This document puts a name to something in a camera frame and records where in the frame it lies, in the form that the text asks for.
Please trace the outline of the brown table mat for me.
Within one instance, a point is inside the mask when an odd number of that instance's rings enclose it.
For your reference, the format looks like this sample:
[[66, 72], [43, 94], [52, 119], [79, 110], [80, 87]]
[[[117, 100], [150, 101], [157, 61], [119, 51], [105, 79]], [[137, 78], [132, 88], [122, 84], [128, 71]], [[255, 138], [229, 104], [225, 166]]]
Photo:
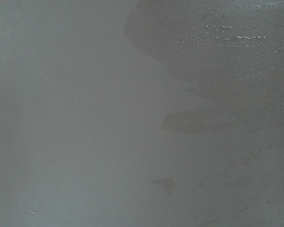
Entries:
[[284, 0], [0, 0], [0, 227], [284, 227]]

